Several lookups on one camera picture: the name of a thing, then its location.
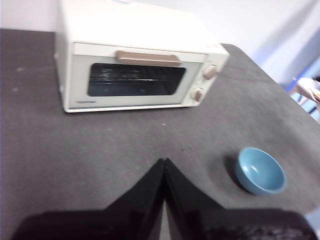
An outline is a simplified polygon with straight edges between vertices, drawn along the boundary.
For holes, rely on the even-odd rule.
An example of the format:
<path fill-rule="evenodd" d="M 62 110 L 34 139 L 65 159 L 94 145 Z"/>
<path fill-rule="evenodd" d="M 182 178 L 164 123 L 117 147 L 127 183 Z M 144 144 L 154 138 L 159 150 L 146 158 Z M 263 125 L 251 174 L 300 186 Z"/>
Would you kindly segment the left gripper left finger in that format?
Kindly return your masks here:
<path fill-rule="evenodd" d="M 164 202 L 165 161 L 159 159 L 105 209 L 51 211 L 25 218 L 14 240 L 146 240 Z"/>

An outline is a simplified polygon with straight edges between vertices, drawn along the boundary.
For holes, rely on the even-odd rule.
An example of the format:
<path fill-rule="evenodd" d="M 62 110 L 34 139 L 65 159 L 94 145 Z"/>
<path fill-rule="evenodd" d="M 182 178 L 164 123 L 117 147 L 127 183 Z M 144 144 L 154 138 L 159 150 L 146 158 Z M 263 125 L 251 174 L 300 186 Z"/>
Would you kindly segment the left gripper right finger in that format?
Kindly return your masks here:
<path fill-rule="evenodd" d="M 166 203 L 185 240 L 314 240 L 299 213 L 282 209 L 227 209 L 165 159 Z"/>

